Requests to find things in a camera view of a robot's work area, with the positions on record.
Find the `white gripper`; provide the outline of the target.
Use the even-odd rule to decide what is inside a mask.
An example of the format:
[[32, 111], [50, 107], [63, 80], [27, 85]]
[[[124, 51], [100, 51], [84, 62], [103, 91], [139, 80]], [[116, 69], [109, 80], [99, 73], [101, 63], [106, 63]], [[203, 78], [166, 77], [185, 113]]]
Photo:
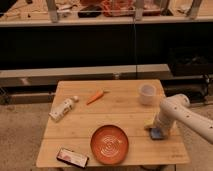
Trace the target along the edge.
[[173, 124], [174, 120], [172, 118], [159, 113], [155, 116], [155, 118], [147, 119], [144, 121], [144, 129], [150, 130], [154, 127], [157, 127], [162, 131], [164, 136], [169, 136]]

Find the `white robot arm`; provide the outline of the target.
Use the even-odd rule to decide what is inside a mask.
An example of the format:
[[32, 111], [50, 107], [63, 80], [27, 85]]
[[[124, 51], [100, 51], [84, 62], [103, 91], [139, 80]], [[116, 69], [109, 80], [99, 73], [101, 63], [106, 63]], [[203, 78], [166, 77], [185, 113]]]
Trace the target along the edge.
[[174, 122], [179, 121], [213, 144], [213, 120], [189, 110], [189, 106], [190, 100], [184, 94], [176, 94], [162, 99], [159, 104], [160, 111], [154, 116], [151, 123], [144, 126], [144, 129], [157, 128], [162, 137], [168, 139]]

